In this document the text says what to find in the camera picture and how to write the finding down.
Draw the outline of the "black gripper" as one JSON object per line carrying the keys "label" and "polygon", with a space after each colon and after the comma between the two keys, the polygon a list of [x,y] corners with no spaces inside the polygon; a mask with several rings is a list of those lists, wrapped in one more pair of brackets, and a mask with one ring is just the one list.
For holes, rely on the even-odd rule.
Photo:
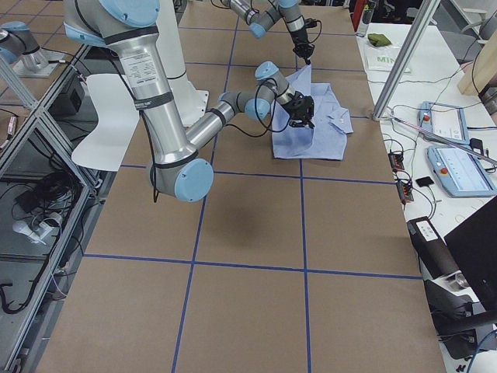
{"label": "black gripper", "polygon": [[296,91],[290,96],[290,101],[282,105],[283,109],[290,115],[288,124],[290,127],[307,127],[313,129],[314,100],[311,96]]}
{"label": "black gripper", "polygon": [[299,58],[304,59],[306,65],[309,65],[315,46],[309,41],[307,30],[292,31],[290,36],[294,43],[293,52]]}

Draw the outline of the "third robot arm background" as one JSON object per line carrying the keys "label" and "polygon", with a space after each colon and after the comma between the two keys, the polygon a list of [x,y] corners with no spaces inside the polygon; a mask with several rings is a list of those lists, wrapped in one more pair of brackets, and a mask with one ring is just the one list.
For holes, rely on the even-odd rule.
{"label": "third robot arm background", "polygon": [[24,22],[12,21],[1,25],[1,57],[20,77],[47,78],[65,53],[44,51]]}

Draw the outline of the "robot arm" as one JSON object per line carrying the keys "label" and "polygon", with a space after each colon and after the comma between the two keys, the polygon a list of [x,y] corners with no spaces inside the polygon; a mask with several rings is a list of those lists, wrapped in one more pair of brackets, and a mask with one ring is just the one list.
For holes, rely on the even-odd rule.
{"label": "robot arm", "polygon": [[291,127],[312,125],[313,99],[298,92],[270,61],[256,69],[254,91],[226,92],[195,123],[184,124],[186,102],[196,91],[179,88],[186,72],[170,1],[66,1],[64,27],[70,39],[110,49],[119,58],[146,125],[156,193],[187,202],[203,199],[214,171],[198,152],[239,113],[262,120],[278,103]]}
{"label": "robot arm", "polygon": [[219,9],[235,12],[257,39],[264,37],[282,19],[294,44],[293,52],[302,58],[305,64],[311,63],[315,46],[308,39],[308,29],[316,27],[321,21],[305,19],[298,1],[268,1],[268,8],[263,11],[256,9],[251,1],[222,0],[219,5],[214,1],[210,3]]}

